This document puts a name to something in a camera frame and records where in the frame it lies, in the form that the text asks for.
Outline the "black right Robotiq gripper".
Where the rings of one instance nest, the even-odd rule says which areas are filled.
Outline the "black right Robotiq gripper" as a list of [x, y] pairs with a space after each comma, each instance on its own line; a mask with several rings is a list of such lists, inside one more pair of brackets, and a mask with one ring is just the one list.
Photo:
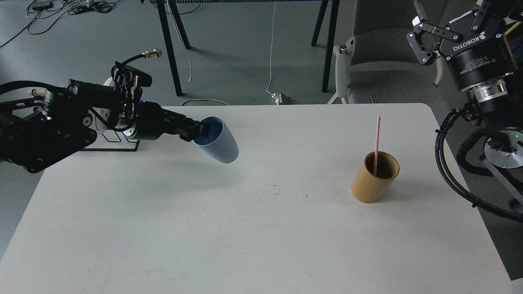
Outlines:
[[430, 24], [420, 0], [413, 0], [416, 16], [407, 41], [421, 65], [431, 65], [441, 54], [460, 91], [517, 71], [517, 63], [504, 37], [508, 0], [476, 0], [473, 16], [463, 16], [446, 28]]

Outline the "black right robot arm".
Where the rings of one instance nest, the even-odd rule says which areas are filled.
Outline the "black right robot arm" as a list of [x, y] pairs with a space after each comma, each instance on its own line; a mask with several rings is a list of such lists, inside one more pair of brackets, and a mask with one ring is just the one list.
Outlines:
[[[479, 0], [478, 8], [448, 22], [430, 24], [422, 2], [407, 40], [422, 65], [446, 61], [459, 91], [469, 101], [450, 111], [436, 130], [435, 157], [446, 183], [472, 207], [522, 222], [522, 182], [511, 170], [522, 168], [522, 69], [506, 39], [506, 23], [522, 22], [521, 0]], [[499, 208], [464, 188], [452, 175], [443, 143], [458, 118], [478, 128], [460, 145], [457, 164], [469, 173], [495, 177], [512, 194], [510, 210]]]

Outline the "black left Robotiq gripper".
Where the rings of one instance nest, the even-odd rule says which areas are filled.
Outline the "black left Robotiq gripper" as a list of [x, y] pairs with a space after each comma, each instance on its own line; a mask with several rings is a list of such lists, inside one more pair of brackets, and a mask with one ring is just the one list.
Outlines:
[[137, 110], [138, 116], [131, 127], [133, 140], [155, 141], [163, 134], [170, 134], [191, 142], [210, 131], [209, 123], [192, 122], [187, 116], [164, 109], [155, 102], [141, 102]]

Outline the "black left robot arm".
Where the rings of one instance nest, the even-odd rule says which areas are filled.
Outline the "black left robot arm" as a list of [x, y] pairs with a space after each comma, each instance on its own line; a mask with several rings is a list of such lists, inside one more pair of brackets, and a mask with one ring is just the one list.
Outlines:
[[209, 123], [142, 99], [152, 78], [129, 63], [161, 55], [154, 49], [116, 62], [104, 85], [73, 79], [67, 86], [31, 80], [2, 84], [1, 94], [19, 89], [31, 93], [29, 98], [1, 103], [1, 161], [39, 173], [93, 144], [105, 130], [122, 133], [130, 141], [154, 141], [170, 134], [190, 142], [209, 134]]

